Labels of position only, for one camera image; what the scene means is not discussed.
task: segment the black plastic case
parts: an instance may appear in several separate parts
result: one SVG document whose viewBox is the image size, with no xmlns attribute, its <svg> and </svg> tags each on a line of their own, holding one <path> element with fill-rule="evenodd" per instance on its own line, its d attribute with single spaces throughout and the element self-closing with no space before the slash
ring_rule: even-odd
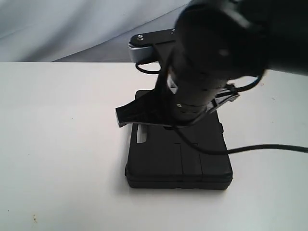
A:
<svg viewBox="0 0 308 231">
<path fill-rule="evenodd" d="M 140 90 L 136 98 L 146 93 Z M 147 126 L 147 139 L 137 143 L 138 125 L 132 126 L 125 175 L 132 188 L 226 189 L 233 177 L 229 156 L 197 152 L 172 130 Z M 226 145 L 222 124 L 216 112 L 196 125 L 182 128 L 189 140 L 209 150 L 223 151 Z"/>
</svg>

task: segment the white backdrop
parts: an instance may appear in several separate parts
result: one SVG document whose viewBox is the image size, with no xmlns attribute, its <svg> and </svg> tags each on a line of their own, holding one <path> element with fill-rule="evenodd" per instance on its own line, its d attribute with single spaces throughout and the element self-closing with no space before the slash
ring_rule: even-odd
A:
<svg viewBox="0 0 308 231">
<path fill-rule="evenodd" d="M 189 0 L 0 0 L 0 62 L 49 62 L 85 50 Z"/>
</svg>

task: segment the black cable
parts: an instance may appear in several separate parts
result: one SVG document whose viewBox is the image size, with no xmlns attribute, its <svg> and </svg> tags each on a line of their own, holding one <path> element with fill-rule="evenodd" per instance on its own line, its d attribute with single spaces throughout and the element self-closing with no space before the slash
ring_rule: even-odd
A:
<svg viewBox="0 0 308 231">
<path fill-rule="evenodd" d="M 172 61 L 172 53 L 173 50 L 170 52 L 167 61 L 164 66 L 162 66 L 162 69 L 159 73 L 159 77 L 161 79 L 166 79 L 166 76 L 168 74 L 168 67 L 171 64 Z M 257 80 L 251 84 L 248 84 L 244 87 L 240 88 L 235 88 L 239 91 L 246 91 L 249 90 L 253 87 L 255 87 L 262 79 L 262 75 L 260 75 Z M 235 148 L 235 149 L 230 149 L 226 151 L 213 151 L 213 150 L 206 150 L 203 148 L 200 148 L 196 145 L 194 145 L 175 125 L 173 122 L 173 119 L 169 117 L 169 120 L 172 125 L 172 129 L 177 133 L 177 135 L 192 149 L 197 150 L 198 152 L 202 154 L 207 154 L 207 155 L 229 155 L 229 154 L 234 154 L 234 153 L 240 153 L 240 152 L 247 152 L 247 151 L 252 151 L 252 150 L 261 150 L 261 149 L 279 149 L 279 150 L 288 150 L 288 151 L 294 151 L 294 152 L 301 152 L 301 153 L 308 153 L 308 148 L 306 147 L 299 147 L 299 146 L 292 146 L 292 145 L 283 145 L 283 144 L 260 144 L 260 145 L 253 145 L 253 146 L 246 146 L 246 147 L 241 147 L 241 148 Z"/>
<path fill-rule="evenodd" d="M 135 67 L 137 68 L 138 71 L 143 72 L 145 74 L 148 74 L 148 75 L 158 75 L 160 70 L 159 71 L 149 71 L 149 70 L 144 70 L 141 67 L 139 67 L 140 65 L 150 64 L 150 63 L 153 63 L 155 61 L 156 60 L 154 58 L 147 58 L 147 59 L 141 60 L 139 62 L 136 62 Z"/>
</svg>

